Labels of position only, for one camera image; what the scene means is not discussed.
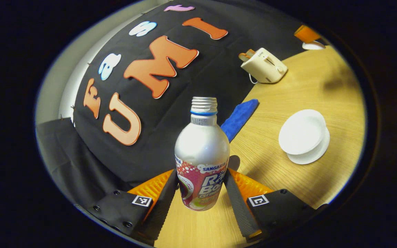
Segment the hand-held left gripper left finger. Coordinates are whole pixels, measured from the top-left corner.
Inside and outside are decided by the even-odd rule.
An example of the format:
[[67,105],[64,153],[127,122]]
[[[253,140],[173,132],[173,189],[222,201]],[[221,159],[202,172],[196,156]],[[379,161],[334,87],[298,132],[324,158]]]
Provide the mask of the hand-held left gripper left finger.
[[177,185],[176,170],[172,169],[127,192],[114,190],[87,210],[116,231],[153,245],[159,238]]

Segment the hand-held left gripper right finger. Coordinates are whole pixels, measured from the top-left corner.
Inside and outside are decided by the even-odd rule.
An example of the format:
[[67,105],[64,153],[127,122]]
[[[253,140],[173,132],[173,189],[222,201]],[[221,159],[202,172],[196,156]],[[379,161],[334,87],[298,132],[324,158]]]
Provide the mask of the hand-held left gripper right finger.
[[226,172],[224,184],[247,242],[285,235],[329,206],[322,204],[315,209],[285,188],[271,190],[231,168]]

